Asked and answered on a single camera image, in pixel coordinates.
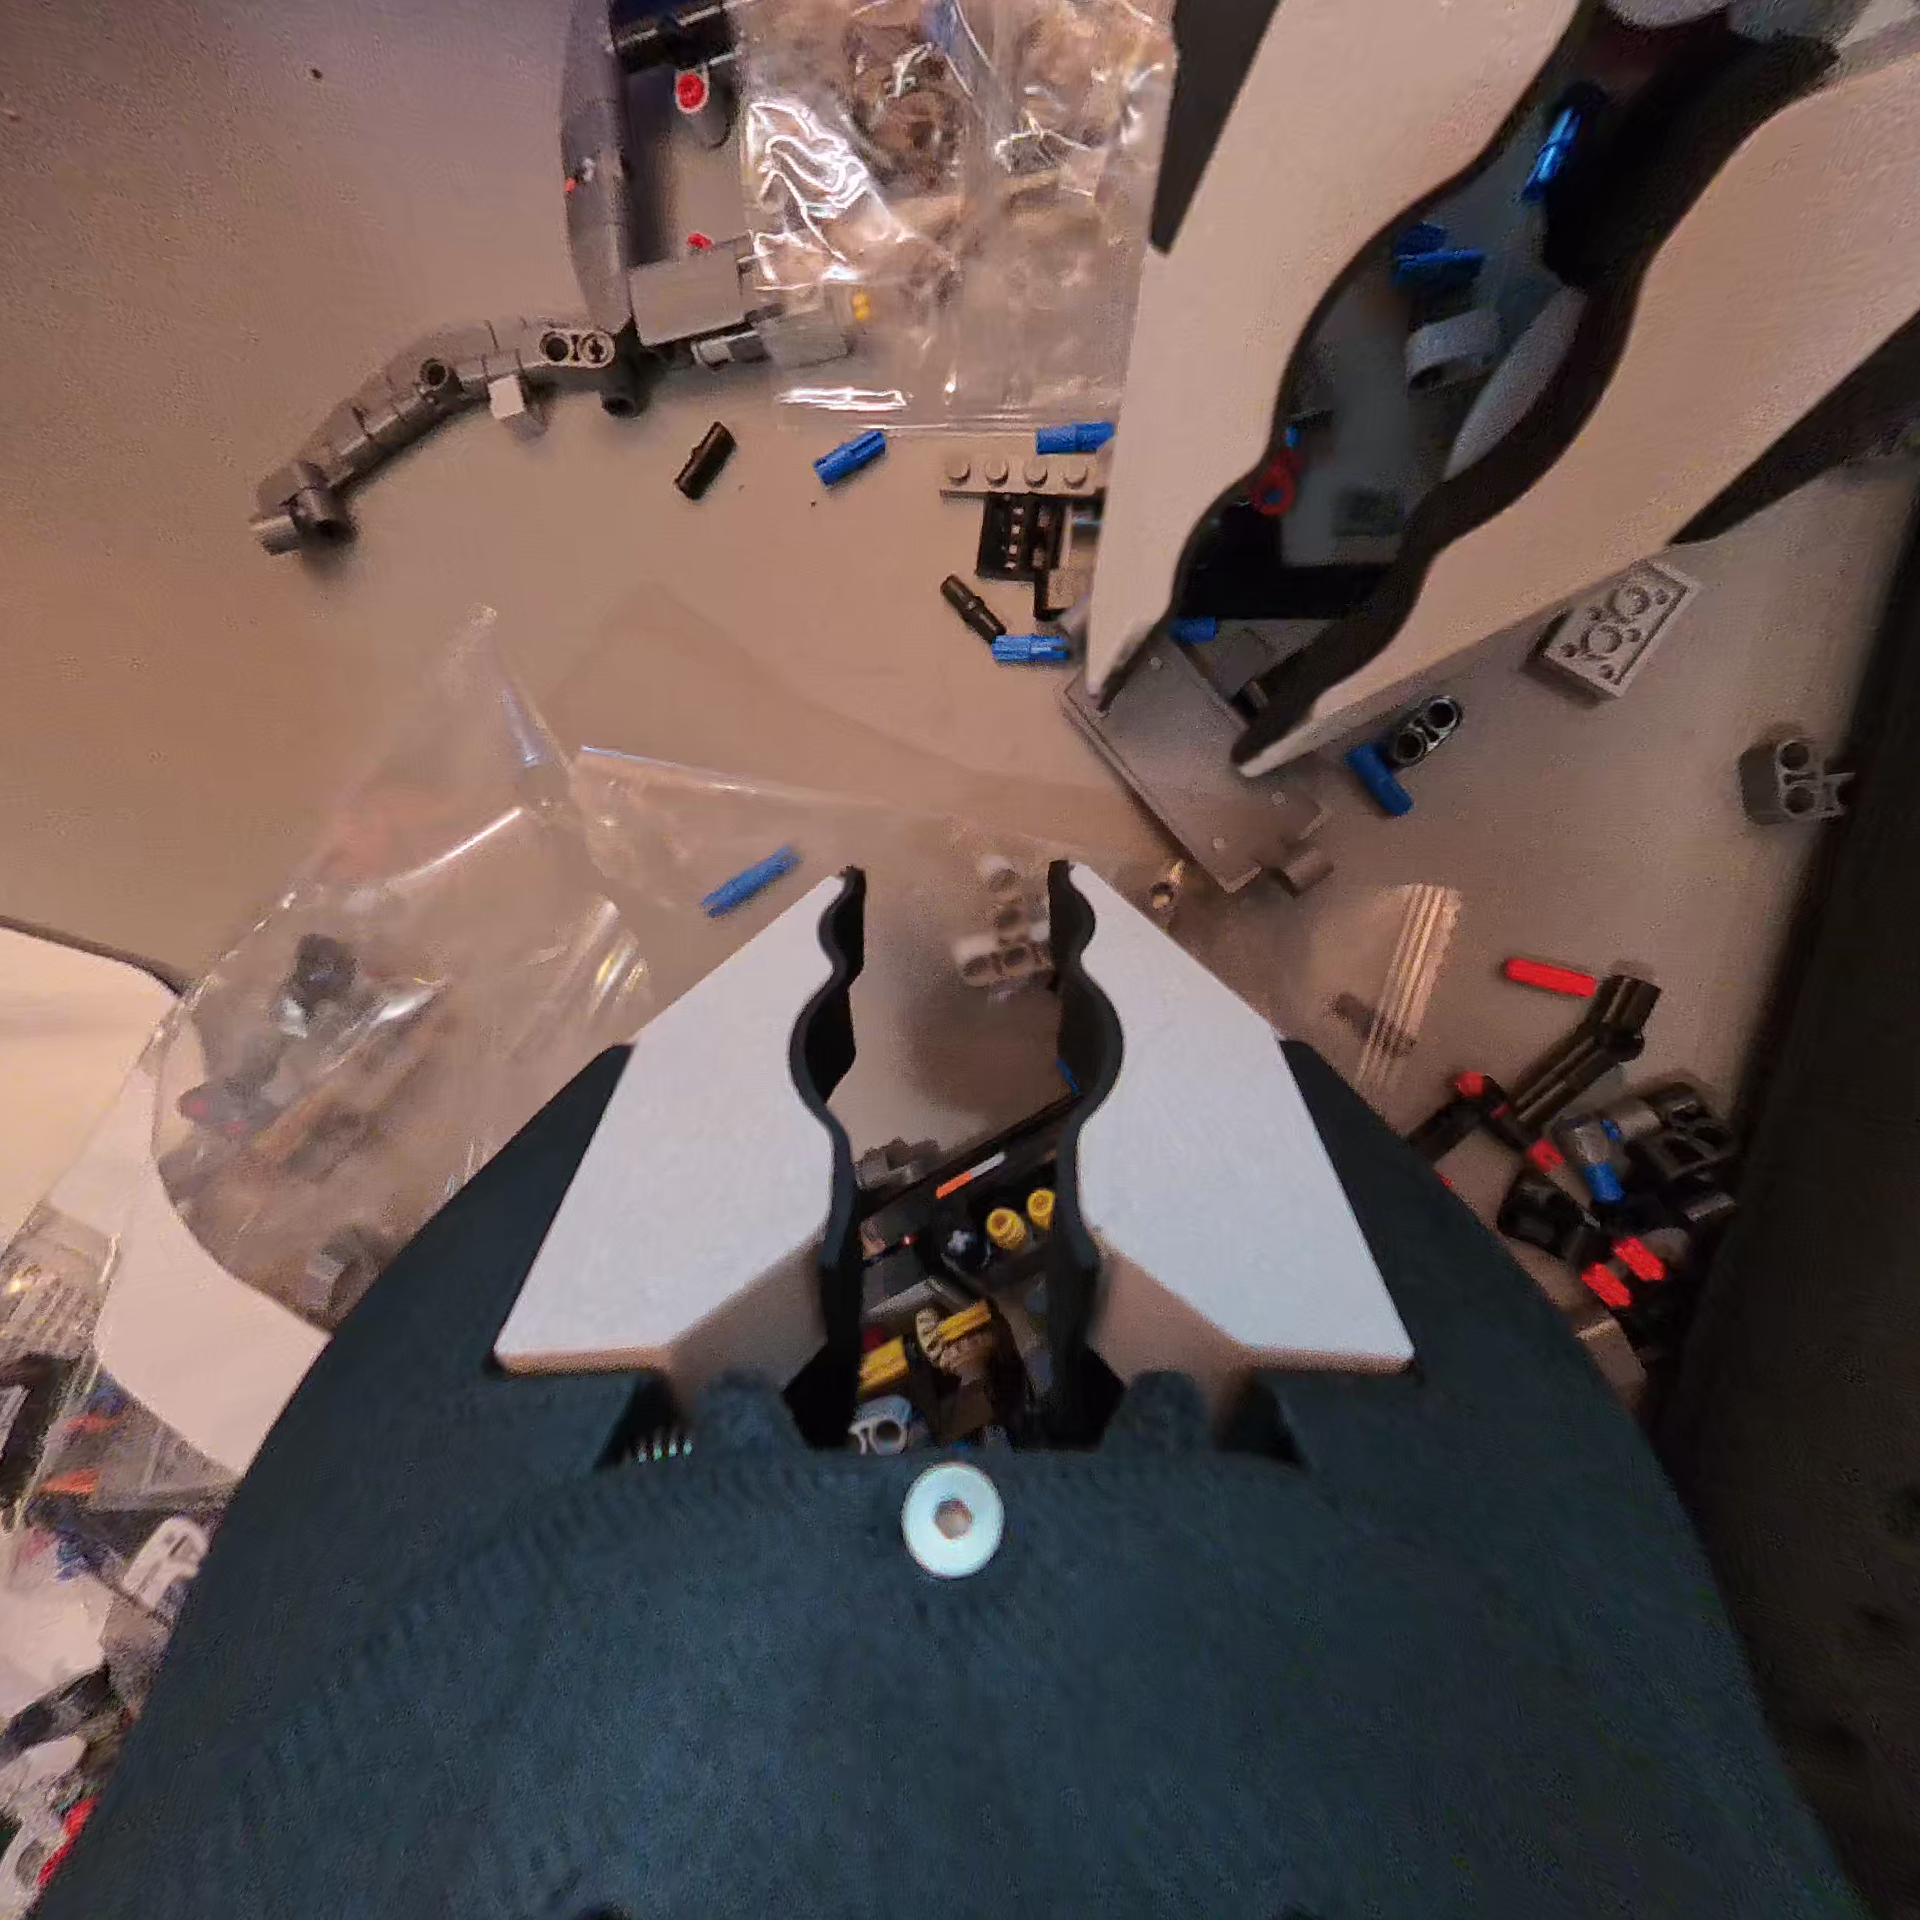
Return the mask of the clear bags of parts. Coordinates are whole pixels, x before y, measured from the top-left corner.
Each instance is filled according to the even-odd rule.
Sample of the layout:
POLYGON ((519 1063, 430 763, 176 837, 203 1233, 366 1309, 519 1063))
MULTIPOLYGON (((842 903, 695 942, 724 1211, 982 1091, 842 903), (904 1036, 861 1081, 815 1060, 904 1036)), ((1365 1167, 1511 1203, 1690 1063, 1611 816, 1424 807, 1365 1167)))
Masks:
POLYGON ((895 743, 811 704, 830 751, 811 784, 672 759, 662 725, 587 713, 635 673, 576 668, 550 727, 479 614, 141 1054, 146 1134, 91 1351, 228 1479, 378 1263, 818 879, 874 879, 876 997, 922 1006, 904 1101, 952 1067, 956 1108, 987 1112, 973 1083, 1011 1054, 1018 993, 956 979, 950 944, 992 923, 979 864, 1005 856, 1024 895, 1058 854, 1144 870, 1116 800, 922 782, 895 743))

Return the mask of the pile of lego pieces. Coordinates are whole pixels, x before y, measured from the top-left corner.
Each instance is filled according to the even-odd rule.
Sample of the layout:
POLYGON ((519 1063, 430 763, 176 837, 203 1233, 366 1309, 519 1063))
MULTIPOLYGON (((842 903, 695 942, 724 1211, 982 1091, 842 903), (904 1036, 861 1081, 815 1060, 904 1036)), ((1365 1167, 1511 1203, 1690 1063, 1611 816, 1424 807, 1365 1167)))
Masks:
MULTIPOLYGON (((1466 422, 1463 439, 1453 447, 1451 467, 1447 469, 1444 483, 1459 476, 1467 464, 1476 462, 1490 445, 1495 445, 1515 425, 1515 420, 1528 406, 1528 401, 1541 398, 1550 375, 1558 368, 1558 363, 1567 353, 1567 347, 1573 344, 1583 307, 1586 297, 1579 289, 1567 288, 1563 295, 1556 295, 1542 310, 1542 315, 1531 325, 1528 333, 1517 343, 1517 347, 1507 357, 1503 368, 1495 375, 1493 388, 1476 401, 1476 414, 1466 422)), ((1293 360, 1287 371, 1280 399, 1280 441, 1272 445, 1267 460, 1272 453, 1282 453, 1287 447, 1287 430, 1290 417, 1293 414, 1291 392, 1296 385, 1296 375, 1306 371, 1306 347, 1310 344, 1320 321, 1320 310, 1303 347, 1296 349, 1293 360)), ((1670 539, 1670 543, 1692 539, 1700 532, 1709 534, 1719 527, 1724 515, 1738 518, 1741 512, 1756 505, 1773 483, 1772 460, 1779 453, 1784 453, 1784 441, 1776 444, 1768 451, 1768 455, 1765 455, 1751 471, 1747 471, 1732 486, 1727 486, 1703 515, 1698 515, 1692 520, 1690 527, 1685 527, 1675 539, 1670 539)), ((1235 497, 1224 501, 1210 518, 1204 518, 1200 532, 1191 539, 1188 569, 1176 589, 1174 607, 1164 619, 1164 624, 1149 633, 1148 639, 1156 635, 1168 635, 1171 622, 1183 609, 1187 592, 1198 584, 1207 534, 1220 526, 1222 517, 1237 501, 1255 492, 1258 471, 1255 477, 1239 486, 1239 493, 1235 497)), ((1340 622, 1342 617, 1357 613, 1366 603, 1368 595, 1400 559, 1403 547, 1406 543, 1400 543, 1399 556, 1386 567, 1386 572, 1373 576, 1368 584, 1359 588, 1355 596, 1334 598, 1334 609, 1333 614, 1328 614, 1326 629, 1340 622)), ((1648 647, 1667 631, 1667 625, 1672 619, 1672 613, 1686 598, 1686 592, 1690 580, 1682 573, 1672 572, 1663 559, 1660 559, 1656 553, 1648 559, 1639 559, 1620 569, 1618 573, 1605 577, 1603 583, 1567 598, 1563 617, 1547 635, 1547 655, 1558 657, 1563 648, 1575 648, 1579 655, 1589 657, 1591 684, 1596 686, 1596 689, 1618 692, 1622 684, 1629 684, 1631 673, 1639 670, 1648 647)), ((1439 670, 1422 681, 1414 681, 1411 687, 1403 689, 1419 689, 1427 686, 1428 678, 1436 678, 1437 673, 1439 670)))

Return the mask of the clear bag of dark parts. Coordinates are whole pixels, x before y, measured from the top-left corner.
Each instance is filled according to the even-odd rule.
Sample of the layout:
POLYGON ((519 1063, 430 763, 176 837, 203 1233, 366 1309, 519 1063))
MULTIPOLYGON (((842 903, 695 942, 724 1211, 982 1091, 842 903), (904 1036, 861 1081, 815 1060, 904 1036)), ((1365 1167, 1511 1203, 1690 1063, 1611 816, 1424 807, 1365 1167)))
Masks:
POLYGON ((115 1772, 231 1491, 94 1349, 115 1254, 52 1207, 5 1247, 5 1916, 31 1913, 115 1772))

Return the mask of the small empty clear bag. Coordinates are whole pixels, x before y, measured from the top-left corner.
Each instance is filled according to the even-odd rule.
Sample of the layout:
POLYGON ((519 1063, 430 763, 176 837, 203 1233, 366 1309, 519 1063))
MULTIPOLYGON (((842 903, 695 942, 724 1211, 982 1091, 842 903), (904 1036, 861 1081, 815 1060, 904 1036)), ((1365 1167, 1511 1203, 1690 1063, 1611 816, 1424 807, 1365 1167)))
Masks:
POLYGON ((1380 1105, 1413 1064, 1463 919, 1456 887, 1418 879, 1366 899, 1334 948, 1326 1020, 1340 1070, 1380 1105))

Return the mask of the partly built lego engine block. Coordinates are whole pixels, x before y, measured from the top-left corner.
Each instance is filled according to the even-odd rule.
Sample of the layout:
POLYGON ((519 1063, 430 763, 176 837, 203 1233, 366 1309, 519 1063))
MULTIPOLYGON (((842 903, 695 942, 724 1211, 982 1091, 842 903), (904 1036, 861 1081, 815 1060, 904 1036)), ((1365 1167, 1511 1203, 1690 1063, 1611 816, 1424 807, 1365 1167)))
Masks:
POLYGON ((1070 1116, 1062 1095, 950 1155, 895 1139, 854 1158, 856 1452, 1045 1441, 1046 1271, 1070 1116))

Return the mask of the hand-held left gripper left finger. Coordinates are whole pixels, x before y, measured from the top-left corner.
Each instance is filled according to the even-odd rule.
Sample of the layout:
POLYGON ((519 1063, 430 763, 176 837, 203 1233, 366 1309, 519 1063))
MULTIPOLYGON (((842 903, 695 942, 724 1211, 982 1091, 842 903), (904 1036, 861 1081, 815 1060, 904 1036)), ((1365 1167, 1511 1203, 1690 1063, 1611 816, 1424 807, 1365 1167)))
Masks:
POLYGON ((856 1174, 832 1092, 856 1038, 868 877, 815 883, 627 1046, 493 1343, 507 1376, 722 1376, 808 1441, 856 1401, 856 1174))

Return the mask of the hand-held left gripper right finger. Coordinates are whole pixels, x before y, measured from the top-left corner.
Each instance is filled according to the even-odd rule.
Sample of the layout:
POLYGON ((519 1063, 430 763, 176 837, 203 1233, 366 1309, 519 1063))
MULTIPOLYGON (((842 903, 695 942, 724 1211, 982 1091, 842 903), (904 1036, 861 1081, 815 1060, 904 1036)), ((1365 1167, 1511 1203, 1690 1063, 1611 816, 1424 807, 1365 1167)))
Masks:
POLYGON ((1090 864, 1046 869, 1058 1054, 1045 1420, 1092 1445, 1171 1376, 1204 1432, 1260 1387, 1413 1387, 1390 1295, 1282 1033, 1090 864))

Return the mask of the dark grey lego subassembly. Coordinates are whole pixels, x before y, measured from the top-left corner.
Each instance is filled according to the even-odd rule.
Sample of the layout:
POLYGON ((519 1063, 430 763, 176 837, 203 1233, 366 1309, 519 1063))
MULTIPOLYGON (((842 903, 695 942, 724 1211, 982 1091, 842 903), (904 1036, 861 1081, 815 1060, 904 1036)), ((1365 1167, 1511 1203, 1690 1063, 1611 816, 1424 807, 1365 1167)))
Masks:
POLYGON ((587 319, 620 363, 603 404, 637 409, 655 368, 826 368, 851 351, 827 295, 762 268, 743 175, 747 84, 733 4, 567 6, 559 188, 587 319))

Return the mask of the light grey lego connector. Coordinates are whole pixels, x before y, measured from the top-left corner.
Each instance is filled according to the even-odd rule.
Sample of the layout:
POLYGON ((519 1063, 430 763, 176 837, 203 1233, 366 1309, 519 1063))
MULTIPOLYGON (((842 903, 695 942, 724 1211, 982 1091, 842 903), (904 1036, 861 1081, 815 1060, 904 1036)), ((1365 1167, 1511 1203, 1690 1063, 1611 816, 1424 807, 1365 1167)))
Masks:
POLYGON ((1741 813, 1751 825, 1823 825, 1845 816, 1854 774, 1836 771, 1808 736, 1765 736, 1738 759, 1741 813))

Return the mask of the empty clear plastic bag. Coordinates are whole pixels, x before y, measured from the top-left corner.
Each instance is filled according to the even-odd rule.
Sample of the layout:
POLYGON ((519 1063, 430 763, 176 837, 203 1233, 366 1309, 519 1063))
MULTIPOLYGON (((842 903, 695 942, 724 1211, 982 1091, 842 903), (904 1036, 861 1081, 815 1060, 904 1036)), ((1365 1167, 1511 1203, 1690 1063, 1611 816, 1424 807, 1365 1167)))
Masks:
POLYGON ((1112 417, 1172 4, 730 13, 749 288, 781 406, 907 430, 1112 417))

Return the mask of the dark grey lego panel assembly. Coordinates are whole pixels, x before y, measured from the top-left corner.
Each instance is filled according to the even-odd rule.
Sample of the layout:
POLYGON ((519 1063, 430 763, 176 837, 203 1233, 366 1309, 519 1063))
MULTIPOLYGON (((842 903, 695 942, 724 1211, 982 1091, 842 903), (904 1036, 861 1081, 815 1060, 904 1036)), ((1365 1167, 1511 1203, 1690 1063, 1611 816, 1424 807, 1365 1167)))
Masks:
POLYGON ((1222 895, 1243 895, 1262 879, 1306 895, 1333 875, 1324 846, 1328 805, 1306 784, 1245 774, 1231 760, 1242 713, 1196 647, 1156 635, 1107 689, 1075 671, 1062 686, 1062 711, 1222 895))

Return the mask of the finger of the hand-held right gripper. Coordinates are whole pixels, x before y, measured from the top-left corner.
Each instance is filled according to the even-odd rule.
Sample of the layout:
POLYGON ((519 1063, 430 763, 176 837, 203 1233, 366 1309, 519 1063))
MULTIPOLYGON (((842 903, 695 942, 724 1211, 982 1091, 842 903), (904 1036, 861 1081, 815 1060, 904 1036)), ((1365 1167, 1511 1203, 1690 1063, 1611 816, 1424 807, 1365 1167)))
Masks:
POLYGON ((1917 52, 1877 36, 1747 133, 1547 390, 1419 508, 1366 603, 1269 670, 1231 745, 1267 774, 1669 547, 1911 319, 1917 52))
POLYGON ((1164 624, 1192 536, 1255 477, 1316 312, 1406 215, 1479 169, 1573 3, 1181 3, 1110 445, 1085 673, 1164 624))

